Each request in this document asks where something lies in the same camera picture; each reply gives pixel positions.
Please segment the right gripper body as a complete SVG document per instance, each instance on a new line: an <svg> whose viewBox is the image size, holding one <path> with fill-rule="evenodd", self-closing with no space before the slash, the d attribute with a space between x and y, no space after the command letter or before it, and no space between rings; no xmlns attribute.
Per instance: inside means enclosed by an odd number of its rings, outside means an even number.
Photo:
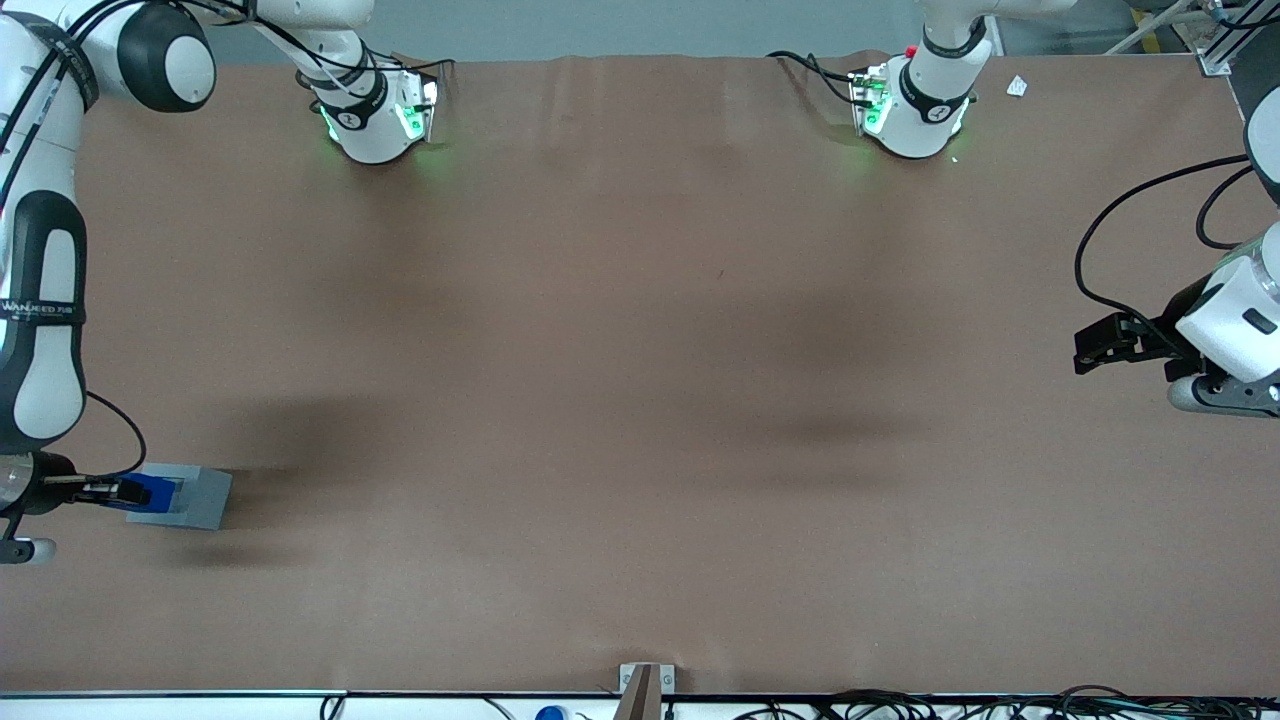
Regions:
<svg viewBox="0 0 1280 720"><path fill-rule="evenodd" d="M45 477L79 475L72 460L59 454L1 456L1 516L42 515L73 501L69 486L45 487Z"/></svg>

